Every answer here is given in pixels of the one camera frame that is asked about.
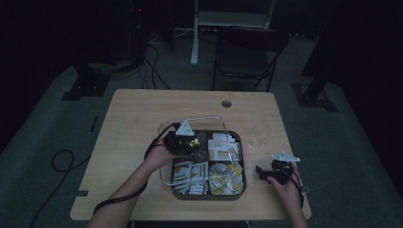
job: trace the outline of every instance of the table hole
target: table hole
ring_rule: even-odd
[[[230,106],[232,105],[232,103],[231,103],[231,101],[223,100],[223,101],[221,102],[221,105],[222,105],[223,107],[230,107]]]

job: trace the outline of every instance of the forearm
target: forearm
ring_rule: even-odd
[[[116,199],[137,192],[147,182],[152,170],[141,164],[136,171],[109,198]],[[136,206],[138,197],[101,207],[92,217],[87,227],[125,227]]]

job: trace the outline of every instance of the chair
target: chair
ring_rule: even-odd
[[[269,78],[269,91],[279,55],[288,44],[288,34],[261,28],[227,27],[219,30],[212,90],[217,77],[258,80]]]

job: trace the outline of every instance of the hand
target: hand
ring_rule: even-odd
[[[292,166],[294,173],[291,178],[295,181],[296,184],[298,184],[299,187],[300,174],[297,167],[294,164],[292,164]],[[296,185],[291,180],[288,180],[284,185],[279,184],[276,179],[272,177],[268,177],[267,180],[273,184],[273,187],[278,193],[279,198],[281,199],[282,203],[285,206],[285,209],[289,214],[301,210],[299,191]]]
[[[166,149],[165,145],[163,145],[163,140],[158,140],[145,158],[143,165],[149,171],[154,172],[176,157]]]

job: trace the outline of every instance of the person's right hand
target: person's right hand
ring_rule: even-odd
[[[294,174],[291,176],[291,178],[295,181],[296,184],[298,184],[298,187],[300,187],[300,176],[299,176],[299,171],[297,167],[292,164]],[[272,177],[267,178],[268,181],[270,181],[275,188],[276,192],[278,193],[278,197],[281,199],[282,203],[284,204],[285,209],[289,214],[295,213],[297,211],[301,210],[301,203],[300,203],[300,197],[299,197],[299,191],[296,187],[296,185],[291,181],[288,180],[284,185],[279,184],[276,179]]]

